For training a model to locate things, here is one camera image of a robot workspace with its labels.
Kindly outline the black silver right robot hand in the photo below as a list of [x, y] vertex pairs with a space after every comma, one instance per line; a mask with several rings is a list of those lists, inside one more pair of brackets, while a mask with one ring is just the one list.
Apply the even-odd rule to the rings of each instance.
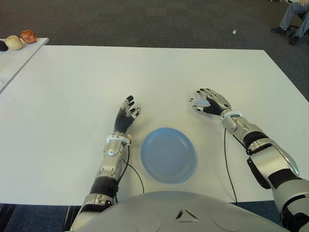
[[189, 99], [197, 112], [221, 116], [222, 113], [232, 111], [231, 104], [224, 96], [209, 88], [200, 88], [195, 96]]

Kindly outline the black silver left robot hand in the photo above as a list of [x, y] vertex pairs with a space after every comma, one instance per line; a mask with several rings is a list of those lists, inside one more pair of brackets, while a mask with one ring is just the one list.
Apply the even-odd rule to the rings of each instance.
[[114, 123], [114, 131], [126, 134], [128, 128], [132, 125], [134, 120], [140, 115], [141, 108], [132, 108], [134, 105], [134, 97], [132, 95], [128, 96], [118, 111], [118, 114]]

